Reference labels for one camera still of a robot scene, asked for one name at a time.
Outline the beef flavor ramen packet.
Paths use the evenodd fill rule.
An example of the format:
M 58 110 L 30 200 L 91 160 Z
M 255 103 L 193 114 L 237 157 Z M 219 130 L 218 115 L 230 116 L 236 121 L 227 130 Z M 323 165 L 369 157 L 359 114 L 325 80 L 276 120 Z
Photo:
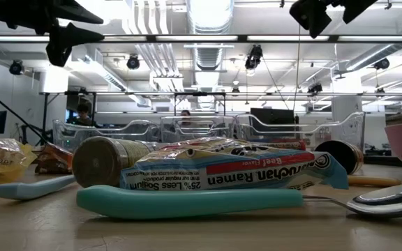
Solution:
M 123 169 L 129 190 L 246 188 L 304 190 L 317 184 L 348 188 L 345 168 L 327 152 L 280 149 L 224 137 L 167 144 Z

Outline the orange spice jar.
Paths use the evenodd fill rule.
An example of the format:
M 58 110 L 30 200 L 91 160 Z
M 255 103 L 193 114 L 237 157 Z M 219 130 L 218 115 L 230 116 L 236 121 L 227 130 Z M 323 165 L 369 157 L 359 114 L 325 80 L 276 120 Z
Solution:
M 364 156 L 355 145 L 340 141 L 330 140 L 319 144 L 315 151 L 328 152 L 351 175 L 357 172 L 364 164 Z

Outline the orange snack packet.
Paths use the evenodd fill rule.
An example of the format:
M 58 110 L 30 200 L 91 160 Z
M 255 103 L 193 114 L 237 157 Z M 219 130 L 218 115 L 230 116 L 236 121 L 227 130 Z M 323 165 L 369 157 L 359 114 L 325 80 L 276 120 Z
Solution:
M 72 174 L 73 154 L 54 144 L 46 144 L 34 151 L 37 158 L 36 174 Z

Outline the teal-handled metal spoon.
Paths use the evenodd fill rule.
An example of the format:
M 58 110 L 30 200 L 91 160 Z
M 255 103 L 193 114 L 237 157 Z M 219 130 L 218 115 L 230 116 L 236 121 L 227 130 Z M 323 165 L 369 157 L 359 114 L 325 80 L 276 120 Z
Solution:
M 76 204 L 111 218 L 156 220 L 187 218 L 268 208 L 301 207 L 306 202 L 335 199 L 303 195 L 289 189 L 200 190 L 153 192 L 95 185 L 77 192 Z M 340 205 L 353 213 L 375 218 L 402 217 L 402 185 L 374 190 Z

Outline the clear plastic bin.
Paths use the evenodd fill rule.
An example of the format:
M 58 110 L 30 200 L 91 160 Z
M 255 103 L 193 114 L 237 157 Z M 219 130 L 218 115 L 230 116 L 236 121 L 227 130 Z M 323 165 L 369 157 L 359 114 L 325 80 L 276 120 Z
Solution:
M 148 120 L 133 120 L 121 128 L 95 128 L 53 121 L 53 144 L 74 152 L 86 139 L 95 136 L 133 141 L 157 142 L 159 125 Z
M 161 117 L 160 140 L 181 142 L 203 137 L 228 137 L 234 134 L 233 116 L 164 116 Z
M 359 148 L 364 145 L 365 114 L 354 112 L 343 121 L 253 125 L 251 114 L 240 114 L 234 120 L 234 136 L 247 142 L 269 142 L 274 139 L 302 139 L 306 150 L 313 151 L 326 141 L 340 140 Z

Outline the overhead light bar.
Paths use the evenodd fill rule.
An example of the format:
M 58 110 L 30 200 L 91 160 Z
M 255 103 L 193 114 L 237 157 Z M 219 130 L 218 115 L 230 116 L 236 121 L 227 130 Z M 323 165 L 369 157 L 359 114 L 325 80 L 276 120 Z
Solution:
M 402 44 L 402 35 L 106 35 L 102 43 L 374 43 Z

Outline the green herb spice jar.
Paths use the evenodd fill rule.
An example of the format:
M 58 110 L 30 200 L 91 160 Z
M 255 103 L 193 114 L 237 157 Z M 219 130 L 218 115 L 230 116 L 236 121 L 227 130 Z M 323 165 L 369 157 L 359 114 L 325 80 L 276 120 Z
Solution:
M 140 158 L 162 146 L 157 142 L 90 137 L 75 150 L 72 172 L 83 188 L 93 185 L 117 187 L 123 169 L 132 167 Z

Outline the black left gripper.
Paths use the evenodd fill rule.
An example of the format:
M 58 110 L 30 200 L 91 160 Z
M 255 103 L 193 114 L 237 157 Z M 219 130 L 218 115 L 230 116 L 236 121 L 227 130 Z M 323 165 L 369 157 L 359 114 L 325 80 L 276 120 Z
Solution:
M 76 0 L 0 0 L 0 22 L 5 22 L 8 28 L 23 26 L 33 29 L 37 35 L 50 32 L 46 52 L 54 66 L 65 66 L 73 46 L 97 43 L 105 38 L 103 34 L 78 28 L 72 23 L 59 26 L 57 18 L 104 23 Z

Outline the black background rig frame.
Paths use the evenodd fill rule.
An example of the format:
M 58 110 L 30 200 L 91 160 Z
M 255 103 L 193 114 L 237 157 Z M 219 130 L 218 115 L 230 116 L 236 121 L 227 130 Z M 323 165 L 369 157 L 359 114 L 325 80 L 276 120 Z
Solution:
M 178 96 L 195 96 L 195 97 L 204 97 L 204 96 L 222 96 L 223 97 L 223 116 L 226 115 L 226 93 L 225 92 L 204 92 L 204 91 L 196 91 L 196 92 L 175 92 L 173 93 L 173 98 L 175 101 L 174 104 L 174 115 L 176 116 L 176 100 Z

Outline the light-blue-handled metal spoon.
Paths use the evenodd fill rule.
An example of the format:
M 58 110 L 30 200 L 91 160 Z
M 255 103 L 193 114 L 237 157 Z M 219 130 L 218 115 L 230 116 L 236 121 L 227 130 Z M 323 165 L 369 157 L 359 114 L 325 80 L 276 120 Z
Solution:
M 51 178 L 35 183 L 6 183 L 0 185 L 0 198 L 31 200 L 56 192 L 75 182 L 73 175 Z

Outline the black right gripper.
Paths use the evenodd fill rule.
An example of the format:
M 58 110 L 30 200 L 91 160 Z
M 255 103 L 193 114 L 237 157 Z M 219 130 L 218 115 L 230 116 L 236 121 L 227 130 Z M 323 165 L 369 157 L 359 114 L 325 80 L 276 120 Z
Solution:
M 332 22 L 327 14 L 327 7 L 343 6 L 343 21 L 349 24 L 362 14 L 377 0 L 297 0 L 290 9 L 289 14 L 297 23 L 309 32 L 310 37 L 317 38 Z

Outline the wide black monitor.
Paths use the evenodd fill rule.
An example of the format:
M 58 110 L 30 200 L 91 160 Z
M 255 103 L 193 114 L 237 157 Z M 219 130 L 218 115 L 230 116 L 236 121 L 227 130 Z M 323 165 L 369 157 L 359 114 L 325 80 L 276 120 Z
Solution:
M 294 112 L 289 109 L 251 108 L 252 124 L 256 126 L 293 124 Z

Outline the orange-handled metal spoon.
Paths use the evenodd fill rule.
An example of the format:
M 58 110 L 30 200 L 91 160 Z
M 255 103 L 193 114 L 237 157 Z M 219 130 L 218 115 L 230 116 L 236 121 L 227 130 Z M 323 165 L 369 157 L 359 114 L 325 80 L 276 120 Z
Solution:
M 376 178 L 369 176 L 348 176 L 348 184 L 350 186 L 368 186 L 377 188 L 387 188 L 401 185 L 402 182 L 395 178 Z

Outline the silver ventilation duct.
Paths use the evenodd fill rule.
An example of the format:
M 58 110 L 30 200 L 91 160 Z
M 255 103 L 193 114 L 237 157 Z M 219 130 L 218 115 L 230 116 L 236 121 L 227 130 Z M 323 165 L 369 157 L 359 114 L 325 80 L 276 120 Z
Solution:
M 191 34 L 225 35 L 229 33 L 235 0 L 186 0 L 188 27 Z M 195 83 L 201 92 L 213 92 L 218 86 L 223 62 L 221 44 L 196 45 L 192 49 Z
M 346 74 L 360 70 L 400 50 L 402 50 L 402 43 L 376 45 L 365 53 L 351 59 L 349 62 L 341 63 L 339 69 L 334 70 L 334 74 Z

